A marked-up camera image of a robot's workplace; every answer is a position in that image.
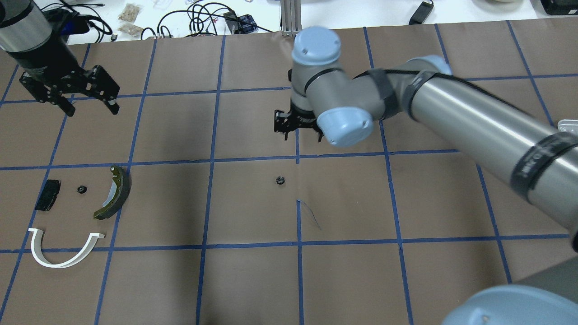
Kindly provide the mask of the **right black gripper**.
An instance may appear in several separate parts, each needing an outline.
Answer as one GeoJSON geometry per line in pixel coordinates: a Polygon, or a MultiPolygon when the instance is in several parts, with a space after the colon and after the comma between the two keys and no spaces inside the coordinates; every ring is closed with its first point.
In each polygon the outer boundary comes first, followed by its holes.
{"type": "Polygon", "coordinates": [[[312,111],[301,109],[293,102],[290,103],[288,112],[275,110],[273,131],[283,134],[285,140],[288,140],[290,132],[297,131],[300,128],[314,130],[318,136],[317,141],[319,143],[322,141],[324,133],[317,124],[317,118],[312,111]]]}

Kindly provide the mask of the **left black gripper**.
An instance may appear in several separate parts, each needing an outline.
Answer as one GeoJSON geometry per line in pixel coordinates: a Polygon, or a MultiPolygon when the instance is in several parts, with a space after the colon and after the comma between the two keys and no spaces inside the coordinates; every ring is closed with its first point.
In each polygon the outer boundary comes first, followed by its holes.
{"type": "Polygon", "coordinates": [[[103,68],[96,65],[90,71],[81,68],[74,53],[66,45],[41,45],[19,53],[23,74],[22,86],[37,102],[58,106],[68,117],[75,114],[74,105],[66,94],[83,94],[102,101],[113,115],[120,86],[103,68]]]}

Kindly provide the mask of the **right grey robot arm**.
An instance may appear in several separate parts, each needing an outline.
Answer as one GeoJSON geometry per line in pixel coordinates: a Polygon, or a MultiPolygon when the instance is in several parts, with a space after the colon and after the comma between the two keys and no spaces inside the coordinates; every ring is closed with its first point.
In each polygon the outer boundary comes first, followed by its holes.
{"type": "MultiPolygon", "coordinates": [[[[577,21],[342,30],[344,65],[444,51],[456,74],[539,122],[577,117],[577,21]]],[[[285,173],[285,230],[267,250],[263,325],[437,325],[486,288],[574,259],[564,229],[403,113],[351,148],[301,131],[285,173]]]]}

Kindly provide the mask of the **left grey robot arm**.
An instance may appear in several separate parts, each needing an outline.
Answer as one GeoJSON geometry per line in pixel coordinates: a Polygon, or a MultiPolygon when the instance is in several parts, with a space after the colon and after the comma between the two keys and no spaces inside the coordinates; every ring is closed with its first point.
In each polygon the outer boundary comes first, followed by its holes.
{"type": "Polygon", "coordinates": [[[103,68],[85,70],[45,13],[33,0],[1,2],[1,49],[12,57],[23,74],[20,83],[39,103],[51,103],[67,116],[75,113],[67,94],[83,94],[102,101],[116,115],[120,87],[103,68]]]}

